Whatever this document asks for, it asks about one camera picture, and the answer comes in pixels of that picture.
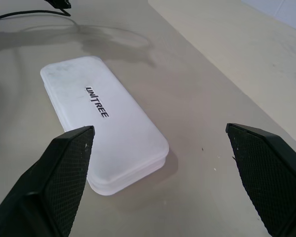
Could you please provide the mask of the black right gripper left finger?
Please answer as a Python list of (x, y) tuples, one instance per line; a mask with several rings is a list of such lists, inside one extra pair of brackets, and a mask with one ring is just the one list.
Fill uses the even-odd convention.
[(0, 204), (0, 237), (69, 236), (86, 184), (93, 126), (54, 138)]

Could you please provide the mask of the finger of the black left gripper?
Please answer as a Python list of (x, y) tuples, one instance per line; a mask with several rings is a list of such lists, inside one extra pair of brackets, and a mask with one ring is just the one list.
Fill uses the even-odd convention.
[(46, 0), (54, 8), (71, 8), (69, 0)]

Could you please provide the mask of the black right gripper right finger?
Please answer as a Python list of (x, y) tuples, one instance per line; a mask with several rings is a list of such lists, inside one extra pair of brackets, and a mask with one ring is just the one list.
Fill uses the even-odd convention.
[(242, 185), (273, 237), (296, 237), (296, 152), (278, 135), (229, 123)]

